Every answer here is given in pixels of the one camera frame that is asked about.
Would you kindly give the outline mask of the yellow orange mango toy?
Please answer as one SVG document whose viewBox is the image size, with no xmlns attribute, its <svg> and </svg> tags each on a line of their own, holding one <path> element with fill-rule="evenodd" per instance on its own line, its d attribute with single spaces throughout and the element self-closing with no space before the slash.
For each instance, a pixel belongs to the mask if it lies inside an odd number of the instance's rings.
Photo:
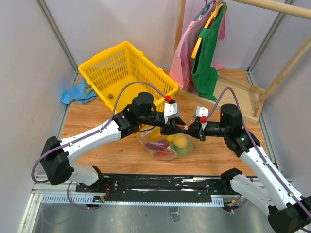
<svg viewBox="0 0 311 233">
<path fill-rule="evenodd" d="M 188 140 L 185 135 L 177 134 L 173 138 L 173 143 L 178 148 L 185 148 L 188 145 Z"/>
</svg>

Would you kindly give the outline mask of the purple eggplant toy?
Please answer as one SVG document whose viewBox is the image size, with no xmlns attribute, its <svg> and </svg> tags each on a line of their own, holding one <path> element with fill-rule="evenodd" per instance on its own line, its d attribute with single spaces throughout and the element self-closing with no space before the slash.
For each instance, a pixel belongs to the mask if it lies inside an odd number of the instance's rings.
<svg viewBox="0 0 311 233">
<path fill-rule="evenodd" d="M 148 150 L 162 151 L 165 148 L 167 148 L 169 145 L 170 143 L 167 140 L 162 139 L 162 140 L 146 143 L 144 147 Z"/>
</svg>

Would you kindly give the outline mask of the clear zip top bag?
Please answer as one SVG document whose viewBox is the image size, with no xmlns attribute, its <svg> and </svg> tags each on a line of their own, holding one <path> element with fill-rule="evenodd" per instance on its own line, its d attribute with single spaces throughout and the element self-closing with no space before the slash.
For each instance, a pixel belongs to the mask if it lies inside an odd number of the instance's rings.
<svg viewBox="0 0 311 233">
<path fill-rule="evenodd" d="M 155 160 L 174 160 L 193 152 L 193 143 L 188 135 L 162 135 L 159 127 L 146 128 L 136 137 Z"/>
</svg>

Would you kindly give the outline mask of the watermelon slice toy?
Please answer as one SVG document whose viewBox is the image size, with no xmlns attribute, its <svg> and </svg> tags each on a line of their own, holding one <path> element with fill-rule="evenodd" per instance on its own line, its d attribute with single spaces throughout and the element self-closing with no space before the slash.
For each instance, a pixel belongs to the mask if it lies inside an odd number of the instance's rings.
<svg viewBox="0 0 311 233">
<path fill-rule="evenodd" d="M 152 157 L 156 160 L 161 160 L 161 161 L 173 160 L 177 157 L 177 153 L 170 148 L 165 148 L 162 151 L 153 153 Z"/>
</svg>

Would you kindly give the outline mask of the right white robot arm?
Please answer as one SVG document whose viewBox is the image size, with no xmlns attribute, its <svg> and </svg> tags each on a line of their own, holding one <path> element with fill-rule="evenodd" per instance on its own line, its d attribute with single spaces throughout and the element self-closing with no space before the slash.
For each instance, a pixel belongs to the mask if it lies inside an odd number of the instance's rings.
<svg viewBox="0 0 311 233">
<path fill-rule="evenodd" d="M 305 230 L 311 223 L 311 198 L 304 197 L 290 184 L 269 159 L 256 137 L 245 127 L 238 106 L 221 107 L 220 122 L 208 121 L 208 109 L 197 106 L 195 121 L 199 138 L 223 137 L 227 147 L 255 173 L 263 187 L 258 186 L 236 168 L 221 175 L 220 188 L 225 194 L 237 192 L 257 206 L 268 218 L 276 233 Z"/>
</svg>

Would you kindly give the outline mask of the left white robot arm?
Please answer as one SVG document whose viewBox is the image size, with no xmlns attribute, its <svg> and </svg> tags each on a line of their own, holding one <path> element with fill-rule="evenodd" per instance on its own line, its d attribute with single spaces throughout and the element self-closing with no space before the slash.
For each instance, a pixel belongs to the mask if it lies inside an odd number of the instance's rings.
<svg viewBox="0 0 311 233">
<path fill-rule="evenodd" d="M 85 153 L 110 142 L 121 140 L 139 131 L 141 125 L 166 127 L 170 123 L 184 126 L 178 105 L 170 97 L 163 112 L 157 111 L 154 97 L 141 92 L 131 104 L 102 125 L 71 138 L 59 140 L 52 136 L 46 140 L 40 161 L 47 181 L 59 185 L 66 181 L 83 183 L 93 192 L 104 187 L 102 174 L 96 166 L 83 166 L 75 160 Z"/>
</svg>

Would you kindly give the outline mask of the pink shirt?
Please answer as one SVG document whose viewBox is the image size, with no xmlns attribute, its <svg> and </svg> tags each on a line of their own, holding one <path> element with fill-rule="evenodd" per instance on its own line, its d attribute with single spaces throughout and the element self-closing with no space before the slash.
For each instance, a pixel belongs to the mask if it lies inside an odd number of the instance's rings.
<svg viewBox="0 0 311 233">
<path fill-rule="evenodd" d="M 207 20 L 214 12 L 215 8 L 216 3 L 212 4 L 207 13 L 203 16 L 200 16 L 197 21 L 192 21 L 189 24 L 177 46 L 173 58 L 173 63 L 169 72 L 169 76 L 178 84 L 179 88 L 197 95 L 198 93 L 195 90 L 191 73 L 194 64 L 194 59 L 191 57 L 191 55 L 201 30 L 206 25 Z M 225 38 L 225 14 L 223 16 L 217 41 L 224 40 Z M 216 68 L 216 70 L 225 67 L 223 64 L 217 64 L 213 62 L 211 63 L 211 66 Z"/>
</svg>

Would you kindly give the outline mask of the green shirt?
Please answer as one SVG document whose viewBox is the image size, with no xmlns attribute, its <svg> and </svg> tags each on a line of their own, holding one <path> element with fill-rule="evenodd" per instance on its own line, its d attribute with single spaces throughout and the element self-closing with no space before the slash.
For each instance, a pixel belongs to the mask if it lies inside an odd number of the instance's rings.
<svg viewBox="0 0 311 233">
<path fill-rule="evenodd" d="M 219 30 L 226 12 L 227 3 L 216 5 L 214 12 L 201 30 L 191 57 L 194 59 L 192 78 L 199 96 L 216 101 L 214 90 L 218 79 L 216 68 L 211 66 L 219 36 Z"/>
</svg>

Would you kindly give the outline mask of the yellow plastic basket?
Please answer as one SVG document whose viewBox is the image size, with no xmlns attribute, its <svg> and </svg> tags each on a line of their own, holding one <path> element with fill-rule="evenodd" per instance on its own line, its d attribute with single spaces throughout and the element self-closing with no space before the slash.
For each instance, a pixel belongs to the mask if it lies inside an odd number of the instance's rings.
<svg viewBox="0 0 311 233">
<path fill-rule="evenodd" d="M 127 41 L 93 56 L 79 65 L 78 70 L 115 115 L 128 113 L 129 105 L 139 93 L 152 94 L 156 118 L 148 121 L 140 117 L 142 125 L 163 126 L 165 98 L 173 97 L 179 89 L 163 69 L 156 67 Z"/>
</svg>

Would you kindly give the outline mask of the blue cloth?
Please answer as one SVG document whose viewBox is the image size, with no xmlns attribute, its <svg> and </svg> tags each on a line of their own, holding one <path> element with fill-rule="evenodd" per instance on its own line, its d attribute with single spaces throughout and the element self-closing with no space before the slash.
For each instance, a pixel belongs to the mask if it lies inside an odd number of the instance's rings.
<svg viewBox="0 0 311 233">
<path fill-rule="evenodd" d="M 81 78 L 80 82 L 73 86 L 70 91 L 64 91 L 60 97 L 60 101 L 64 104 L 72 102 L 88 103 L 97 98 L 97 93 L 89 85 L 85 78 Z"/>
</svg>

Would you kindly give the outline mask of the grey clothes hanger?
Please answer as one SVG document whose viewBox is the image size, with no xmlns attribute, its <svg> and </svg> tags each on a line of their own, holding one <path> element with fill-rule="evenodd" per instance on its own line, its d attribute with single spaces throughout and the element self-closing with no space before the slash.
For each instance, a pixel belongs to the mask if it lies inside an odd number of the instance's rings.
<svg viewBox="0 0 311 233">
<path fill-rule="evenodd" d="M 199 11 L 199 13 L 196 15 L 196 17 L 193 19 L 193 21 L 197 21 L 200 16 L 203 16 L 204 14 L 207 13 L 209 10 L 210 6 L 215 3 L 215 0 L 205 0 L 205 5 L 204 7 Z"/>
</svg>

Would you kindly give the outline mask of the wooden clothes rack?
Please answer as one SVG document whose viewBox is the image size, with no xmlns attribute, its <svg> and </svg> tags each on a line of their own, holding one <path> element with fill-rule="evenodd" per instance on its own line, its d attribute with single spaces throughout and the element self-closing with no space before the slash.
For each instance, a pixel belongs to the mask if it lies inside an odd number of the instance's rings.
<svg viewBox="0 0 311 233">
<path fill-rule="evenodd" d="M 311 10 L 308 8 L 298 7 L 288 3 L 277 2 L 274 0 L 240 0 L 239 3 L 259 7 L 270 11 L 275 11 L 284 15 L 291 15 L 304 19 L 311 18 Z M 209 108 L 214 105 L 215 108 L 219 109 L 225 103 L 233 103 L 233 98 L 230 97 L 228 94 L 223 94 L 222 96 L 220 95 L 222 87 L 230 87 L 233 89 L 239 99 L 242 116 L 248 122 L 256 124 L 259 121 L 259 116 L 261 114 L 265 100 L 271 95 L 271 93 L 276 89 L 280 82 L 289 74 L 289 72 L 305 55 L 310 47 L 311 38 L 308 37 L 308 39 L 303 42 L 303 44 L 296 51 L 296 53 L 290 58 L 290 60 L 278 73 L 278 75 L 271 82 L 267 89 L 263 89 L 252 84 L 239 81 L 232 77 L 219 74 L 219 79 L 215 88 L 215 92 L 217 95 L 216 102 L 181 89 L 178 90 L 177 94 L 197 103 L 201 103 Z"/>
</svg>

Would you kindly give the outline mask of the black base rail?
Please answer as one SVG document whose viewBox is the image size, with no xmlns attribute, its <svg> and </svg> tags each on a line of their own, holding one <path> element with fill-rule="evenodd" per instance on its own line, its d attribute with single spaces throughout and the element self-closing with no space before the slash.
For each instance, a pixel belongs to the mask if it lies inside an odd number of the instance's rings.
<svg viewBox="0 0 311 233">
<path fill-rule="evenodd" d="M 110 188 L 110 202 L 206 204 L 213 195 L 238 195 L 220 176 L 107 173 L 104 185 Z"/>
</svg>

